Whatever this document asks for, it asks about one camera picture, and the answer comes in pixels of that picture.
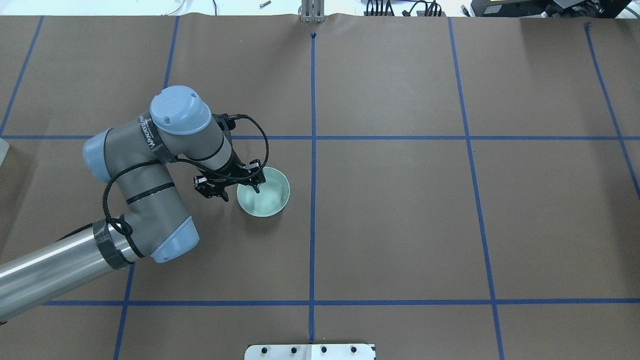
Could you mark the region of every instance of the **white floor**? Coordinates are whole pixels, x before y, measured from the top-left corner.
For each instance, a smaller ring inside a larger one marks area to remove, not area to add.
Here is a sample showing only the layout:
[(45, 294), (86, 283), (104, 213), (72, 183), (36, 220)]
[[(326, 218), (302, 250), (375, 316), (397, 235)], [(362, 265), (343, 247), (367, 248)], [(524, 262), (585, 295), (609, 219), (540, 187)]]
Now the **white floor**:
[[(263, 9), (259, 5), (266, 0), (216, 0), (218, 15), (280, 15), (296, 14), (299, 0), (272, 0)], [(470, 10), (470, 0), (439, 0), (447, 16), (464, 16), (460, 5)], [(366, 0), (326, 0), (325, 14), (346, 13), (362, 15)], [(392, 2), (396, 15), (409, 10), (413, 3)], [(629, 5), (640, 12), (640, 3)], [(212, 0), (0, 0), (0, 15), (184, 15), (186, 13), (214, 15)], [(635, 18), (623, 11), (618, 17)]]

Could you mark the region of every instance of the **light blue joint cap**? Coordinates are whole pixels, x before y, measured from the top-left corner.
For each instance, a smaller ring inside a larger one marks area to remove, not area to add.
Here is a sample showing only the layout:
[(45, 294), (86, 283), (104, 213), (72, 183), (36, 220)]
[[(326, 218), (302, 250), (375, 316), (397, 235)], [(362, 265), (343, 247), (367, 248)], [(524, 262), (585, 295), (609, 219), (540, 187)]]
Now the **light blue joint cap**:
[(191, 88), (169, 86), (151, 100), (154, 124), (174, 135), (190, 135), (211, 122), (211, 110)]
[(93, 176), (103, 183), (108, 183), (111, 179), (109, 171), (107, 170), (107, 163), (104, 161), (104, 142), (110, 130), (111, 129), (106, 129), (93, 138), (90, 138), (82, 146), (82, 157), (84, 158), (86, 167), (91, 170)]
[(188, 217), (182, 225), (169, 235), (169, 237), (160, 245), (156, 251), (151, 254), (156, 263), (165, 263), (171, 259), (175, 259), (185, 252), (193, 249), (198, 245), (200, 236), (193, 225), (193, 219)]

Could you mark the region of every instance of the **white metal plate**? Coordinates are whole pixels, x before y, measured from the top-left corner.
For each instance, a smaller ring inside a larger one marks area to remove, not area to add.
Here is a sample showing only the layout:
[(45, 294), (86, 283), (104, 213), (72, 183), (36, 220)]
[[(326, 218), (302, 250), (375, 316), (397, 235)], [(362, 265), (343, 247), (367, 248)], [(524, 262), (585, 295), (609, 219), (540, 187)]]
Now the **white metal plate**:
[(373, 344), (252, 345), (244, 360), (375, 360), (375, 349)]

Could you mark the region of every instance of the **black tape wrap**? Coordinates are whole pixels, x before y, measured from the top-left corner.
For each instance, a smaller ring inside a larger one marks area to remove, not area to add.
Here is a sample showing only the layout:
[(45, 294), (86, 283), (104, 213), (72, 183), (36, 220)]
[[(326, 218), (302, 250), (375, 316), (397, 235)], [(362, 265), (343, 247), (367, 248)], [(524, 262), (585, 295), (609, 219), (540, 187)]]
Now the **black tape wrap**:
[(149, 149), (156, 155), (158, 160), (163, 164), (175, 163), (177, 160), (164, 144), (164, 141), (162, 141), (149, 111), (138, 117), (138, 124), (140, 125), (140, 132), (147, 142), (147, 146), (149, 146)]
[(127, 265), (133, 264), (124, 257), (122, 251), (116, 248), (107, 222), (104, 219), (93, 223), (93, 238), (104, 260), (115, 270), (120, 270), (127, 267)]

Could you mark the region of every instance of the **metal post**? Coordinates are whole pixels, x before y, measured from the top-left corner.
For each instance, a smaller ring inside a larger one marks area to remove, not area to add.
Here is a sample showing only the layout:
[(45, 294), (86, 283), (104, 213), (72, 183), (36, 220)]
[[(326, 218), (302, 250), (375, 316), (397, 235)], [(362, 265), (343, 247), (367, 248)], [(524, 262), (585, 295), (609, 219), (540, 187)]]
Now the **metal post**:
[(324, 0), (302, 0), (300, 21), (324, 22)]

